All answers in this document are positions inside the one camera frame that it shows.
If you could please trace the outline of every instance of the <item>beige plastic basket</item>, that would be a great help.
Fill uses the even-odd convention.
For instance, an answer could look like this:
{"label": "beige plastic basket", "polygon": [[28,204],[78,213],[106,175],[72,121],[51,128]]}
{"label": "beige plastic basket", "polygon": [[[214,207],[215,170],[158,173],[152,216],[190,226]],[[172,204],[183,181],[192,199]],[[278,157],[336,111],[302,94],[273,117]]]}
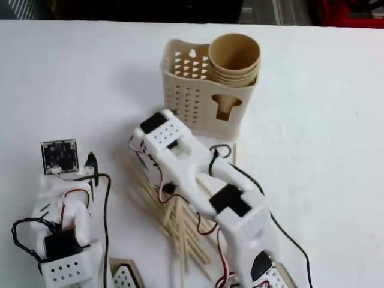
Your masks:
{"label": "beige plastic basket", "polygon": [[181,40],[167,43],[160,65],[164,103],[194,133],[235,140],[259,72],[243,88],[214,82],[208,48],[209,44]]}

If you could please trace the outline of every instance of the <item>red object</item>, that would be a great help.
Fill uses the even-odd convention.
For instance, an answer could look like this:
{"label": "red object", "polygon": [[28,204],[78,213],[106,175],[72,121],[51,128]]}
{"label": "red object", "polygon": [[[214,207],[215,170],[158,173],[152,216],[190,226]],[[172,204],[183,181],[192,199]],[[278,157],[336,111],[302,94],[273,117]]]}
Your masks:
{"label": "red object", "polygon": [[381,19],[355,18],[346,0],[317,0],[319,14],[323,26],[384,28],[384,17]]}

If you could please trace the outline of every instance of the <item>stack of paper cups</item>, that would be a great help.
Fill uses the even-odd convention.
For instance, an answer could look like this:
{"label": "stack of paper cups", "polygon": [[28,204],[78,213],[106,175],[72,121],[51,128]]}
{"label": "stack of paper cups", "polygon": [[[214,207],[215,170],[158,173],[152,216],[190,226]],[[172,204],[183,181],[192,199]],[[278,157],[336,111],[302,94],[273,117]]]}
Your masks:
{"label": "stack of paper cups", "polygon": [[[260,47],[251,37],[226,34],[216,38],[209,47],[211,78],[228,87],[253,85],[260,70]],[[218,109],[230,113],[236,97],[218,95]]]}

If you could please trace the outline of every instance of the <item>white table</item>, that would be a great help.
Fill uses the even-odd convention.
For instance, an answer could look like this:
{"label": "white table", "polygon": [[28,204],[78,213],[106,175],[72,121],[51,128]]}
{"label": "white table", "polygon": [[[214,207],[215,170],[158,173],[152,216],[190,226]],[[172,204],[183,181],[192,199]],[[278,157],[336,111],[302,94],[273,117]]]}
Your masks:
{"label": "white table", "polygon": [[[309,253],[315,287],[380,287],[383,31],[23,21],[0,22],[2,286],[43,285],[35,260],[10,233],[38,193],[39,142],[76,138],[81,158],[93,151],[100,169],[129,190],[112,152],[162,105],[158,65],[166,41],[208,43],[228,32],[246,33],[262,47],[240,165],[262,183],[275,216]],[[95,228],[103,237],[100,223]],[[30,244],[26,230],[20,237]],[[178,286],[167,240],[117,193],[109,230],[111,256],[134,259],[147,287]],[[279,239],[283,263],[306,287],[304,258]],[[193,268],[189,287],[212,285]]]}

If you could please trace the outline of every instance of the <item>black circuit board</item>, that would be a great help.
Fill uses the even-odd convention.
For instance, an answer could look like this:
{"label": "black circuit board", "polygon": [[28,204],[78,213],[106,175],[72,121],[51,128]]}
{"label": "black circuit board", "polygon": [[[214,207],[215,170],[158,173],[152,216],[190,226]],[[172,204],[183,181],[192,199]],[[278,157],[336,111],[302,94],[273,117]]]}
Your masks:
{"label": "black circuit board", "polygon": [[61,168],[61,173],[79,171],[76,139],[48,141],[41,143],[44,174],[52,174],[52,169]]}

